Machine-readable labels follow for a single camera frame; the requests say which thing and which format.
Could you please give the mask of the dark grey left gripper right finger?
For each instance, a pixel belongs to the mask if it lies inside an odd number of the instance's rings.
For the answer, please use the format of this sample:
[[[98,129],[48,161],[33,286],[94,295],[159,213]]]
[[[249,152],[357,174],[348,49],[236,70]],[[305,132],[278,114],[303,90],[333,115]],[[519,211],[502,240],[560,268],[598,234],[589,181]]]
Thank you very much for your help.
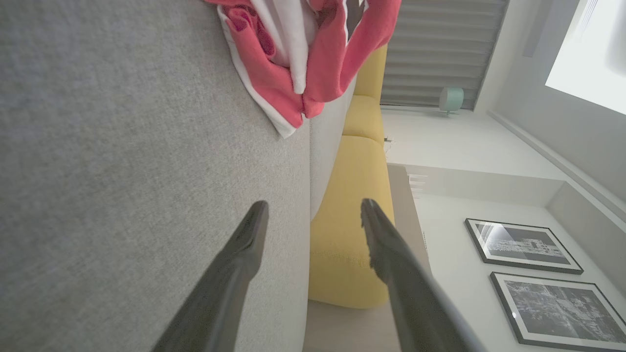
[[[409,245],[370,198],[360,206],[370,266],[388,289],[403,352],[483,352],[472,331]]]

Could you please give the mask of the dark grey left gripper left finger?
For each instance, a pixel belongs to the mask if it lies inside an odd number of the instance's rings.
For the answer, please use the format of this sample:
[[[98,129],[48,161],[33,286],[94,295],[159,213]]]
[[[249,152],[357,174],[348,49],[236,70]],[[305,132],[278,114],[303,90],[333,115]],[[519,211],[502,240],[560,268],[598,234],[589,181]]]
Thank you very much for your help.
[[[154,346],[155,352],[232,352],[250,281],[259,271],[269,205],[252,204]]]

